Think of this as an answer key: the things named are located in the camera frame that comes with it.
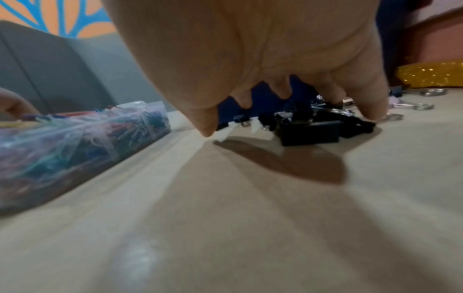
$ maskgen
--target gold glitter object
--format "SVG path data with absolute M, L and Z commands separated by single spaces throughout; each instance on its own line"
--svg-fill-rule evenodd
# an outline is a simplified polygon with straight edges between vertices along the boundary
M 463 59 L 404 65 L 395 75 L 412 88 L 463 86 Z

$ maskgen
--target finger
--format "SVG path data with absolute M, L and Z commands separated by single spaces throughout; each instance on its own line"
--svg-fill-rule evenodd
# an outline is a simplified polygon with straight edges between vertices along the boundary
M 278 78 L 268 78 L 265 80 L 270 89 L 281 99 L 287 99 L 293 94 L 289 84 L 289 75 Z
M 208 109 L 182 109 L 182 107 L 178 107 L 178 109 L 203 136 L 210 137 L 217 129 L 217 106 Z
M 346 92 L 333 81 L 329 73 L 303 74 L 298 77 L 312 85 L 319 95 L 332 104 L 341 103 L 346 98 Z
M 333 70 L 331 77 L 354 99 L 366 118 L 378 120 L 387 114 L 389 87 L 376 27 L 365 48 L 345 65 Z
M 235 99 L 241 108 L 249 109 L 252 107 L 252 93 L 250 90 L 240 94 L 232 94 L 231 96 Z

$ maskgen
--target hand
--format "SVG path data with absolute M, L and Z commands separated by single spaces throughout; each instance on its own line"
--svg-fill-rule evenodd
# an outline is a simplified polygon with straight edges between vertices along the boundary
M 249 108 L 250 89 L 264 80 L 288 98 L 290 74 L 331 102 L 349 95 L 366 118 L 386 115 L 378 0 L 103 3 L 149 79 L 204 136 L 227 96 Z
M 0 112 L 6 112 L 16 119 L 25 114 L 37 114 L 39 111 L 34 108 L 20 95 L 0 87 Z

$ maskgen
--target clear plastic box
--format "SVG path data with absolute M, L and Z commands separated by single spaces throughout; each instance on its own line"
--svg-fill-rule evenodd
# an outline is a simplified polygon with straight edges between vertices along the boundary
M 0 212 L 35 207 L 171 131 L 162 102 L 0 130 Z

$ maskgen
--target table surface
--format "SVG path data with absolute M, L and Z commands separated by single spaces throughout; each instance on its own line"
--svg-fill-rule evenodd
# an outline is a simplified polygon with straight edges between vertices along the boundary
M 337 144 L 173 133 L 0 220 L 2 293 L 463 292 L 463 91 Z

